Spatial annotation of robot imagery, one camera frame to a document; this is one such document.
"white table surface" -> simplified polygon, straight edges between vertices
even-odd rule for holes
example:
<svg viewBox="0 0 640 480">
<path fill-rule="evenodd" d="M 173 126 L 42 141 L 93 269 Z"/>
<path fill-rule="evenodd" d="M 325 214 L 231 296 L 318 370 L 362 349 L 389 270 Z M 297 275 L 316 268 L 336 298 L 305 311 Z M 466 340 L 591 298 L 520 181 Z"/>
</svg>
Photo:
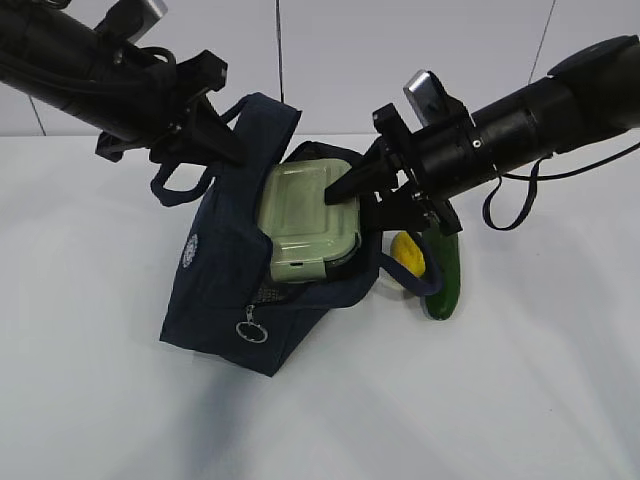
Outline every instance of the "white table surface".
<svg viewBox="0 0 640 480">
<path fill-rule="evenodd" d="M 94 143 L 0 139 L 0 478 L 640 477 L 638 155 L 543 185 L 514 233 L 483 225 L 489 187 L 456 199 L 453 319 L 378 283 L 268 379 L 157 341 L 196 207 Z"/>
</svg>

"green cucumber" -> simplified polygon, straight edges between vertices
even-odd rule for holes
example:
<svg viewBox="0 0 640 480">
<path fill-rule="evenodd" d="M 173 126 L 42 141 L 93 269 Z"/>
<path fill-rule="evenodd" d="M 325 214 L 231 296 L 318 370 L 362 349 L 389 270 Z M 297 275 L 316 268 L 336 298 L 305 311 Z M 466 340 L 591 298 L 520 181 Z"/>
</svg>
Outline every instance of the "green cucumber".
<svg viewBox="0 0 640 480">
<path fill-rule="evenodd" d="M 444 280 L 444 287 L 440 293 L 422 298 L 422 307 L 425 314 L 434 320 L 448 320 L 455 312 L 460 299 L 459 238 L 457 234 L 445 237 L 437 225 L 425 230 L 422 237 L 431 247 Z"/>
</svg>

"white wall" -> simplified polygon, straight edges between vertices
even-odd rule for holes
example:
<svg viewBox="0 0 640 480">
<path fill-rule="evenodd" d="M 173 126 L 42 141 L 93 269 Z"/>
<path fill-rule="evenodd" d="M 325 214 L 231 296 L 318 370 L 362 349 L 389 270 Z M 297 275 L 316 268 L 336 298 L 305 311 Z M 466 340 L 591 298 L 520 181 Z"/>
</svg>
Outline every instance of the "white wall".
<svg viewBox="0 0 640 480">
<path fill-rule="evenodd" d="M 96 24 L 113 0 L 74 0 L 69 13 Z M 275 0 L 168 1 L 169 15 L 143 39 L 186 59 L 208 48 L 231 65 L 214 102 L 223 110 L 253 91 L 277 96 Z M 528 80 L 552 0 L 282 0 L 288 103 L 305 111 L 300 133 L 372 132 L 371 113 L 393 101 L 417 122 L 402 86 L 419 68 L 476 109 Z M 640 31 L 635 0 L 557 0 L 540 76 L 593 42 Z M 0 87 L 1 135 L 40 134 L 28 99 Z M 48 134 L 95 130 L 40 102 Z"/>
</svg>

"metal ring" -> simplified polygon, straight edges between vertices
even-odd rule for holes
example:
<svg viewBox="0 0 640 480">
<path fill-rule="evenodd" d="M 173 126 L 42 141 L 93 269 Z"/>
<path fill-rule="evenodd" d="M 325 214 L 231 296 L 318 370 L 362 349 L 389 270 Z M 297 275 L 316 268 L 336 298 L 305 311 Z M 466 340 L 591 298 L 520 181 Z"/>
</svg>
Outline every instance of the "metal ring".
<svg viewBox="0 0 640 480">
<path fill-rule="evenodd" d="M 262 335 L 260 338 L 252 338 L 247 333 L 245 333 L 246 328 L 253 328 L 260 332 Z M 255 343 L 257 345 L 266 343 L 269 339 L 269 332 L 262 325 L 258 325 L 254 322 L 240 322 L 236 325 L 236 332 L 245 342 Z"/>
</svg>

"black strap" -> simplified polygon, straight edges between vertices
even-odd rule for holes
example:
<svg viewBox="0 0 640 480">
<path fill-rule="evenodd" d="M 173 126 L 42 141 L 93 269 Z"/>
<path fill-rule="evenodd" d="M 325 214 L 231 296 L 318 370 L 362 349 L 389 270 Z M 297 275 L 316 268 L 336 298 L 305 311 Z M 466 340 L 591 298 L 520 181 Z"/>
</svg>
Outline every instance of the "black strap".
<svg viewBox="0 0 640 480">
<path fill-rule="evenodd" d="M 502 175 L 498 174 L 498 186 L 493 189 L 493 191 L 489 194 L 487 199 L 484 201 L 484 205 L 482 206 L 482 216 L 484 218 L 485 223 L 489 227 L 501 232 L 508 232 L 511 230 L 515 230 L 516 228 L 518 228 L 520 225 L 524 223 L 524 221 L 527 219 L 527 217 L 531 213 L 531 208 L 533 208 L 533 204 L 535 203 L 536 197 L 538 196 L 538 177 L 540 176 L 540 164 L 542 163 L 542 160 L 544 159 L 538 160 L 533 165 L 533 168 L 531 169 L 531 175 L 529 176 L 529 179 L 528 179 L 529 189 L 527 191 L 527 198 L 524 201 L 522 210 L 520 210 L 520 213 L 518 214 L 514 222 L 511 225 L 506 227 L 496 226 L 496 224 L 493 222 L 493 219 L 491 218 L 491 202 L 493 201 L 494 197 L 500 190 L 500 187 L 502 187 L 502 182 L 503 182 Z"/>
<path fill-rule="evenodd" d="M 186 192 L 178 192 L 165 188 L 169 178 L 171 178 L 171 175 L 174 174 L 179 166 L 179 163 L 163 163 L 160 166 L 160 170 L 158 170 L 157 175 L 151 181 L 151 191 L 156 197 L 158 197 L 160 203 L 165 207 L 175 207 L 184 203 L 190 203 L 202 197 L 207 193 L 213 178 L 220 171 L 219 165 L 209 165 L 200 177 L 197 185 Z"/>
<path fill-rule="evenodd" d="M 424 256 L 425 265 L 427 266 L 427 274 L 429 280 L 423 280 L 416 277 L 413 273 L 400 264 L 397 260 L 390 257 L 386 253 L 381 253 L 380 266 L 386 270 L 400 285 L 409 290 L 417 297 L 430 297 L 439 293 L 444 287 L 444 279 L 442 271 L 436 261 L 431 248 L 422 238 L 422 235 L 408 232 L 411 239 L 420 248 Z"/>
<path fill-rule="evenodd" d="M 229 123 L 233 119 L 235 119 L 238 115 L 240 115 L 240 113 L 242 113 L 242 110 L 247 105 L 248 101 L 248 97 L 240 99 L 238 103 L 236 103 L 226 113 L 220 116 L 222 121 L 224 123 Z M 214 177 L 219 175 L 224 168 L 224 166 L 222 165 L 212 163 L 205 169 L 197 185 L 189 191 L 178 192 L 165 188 L 165 185 L 179 166 L 179 162 L 163 163 L 160 166 L 157 175 L 151 181 L 151 191 L 156 197 L 158 197 L 160 203 L 165 207 L 175 207 L 184 203 L 190 203 L 202 197 L 205 193 L 207 193 L 207 190 L 209 189 L 209 186 L 211 185 Z"/>
</svg>

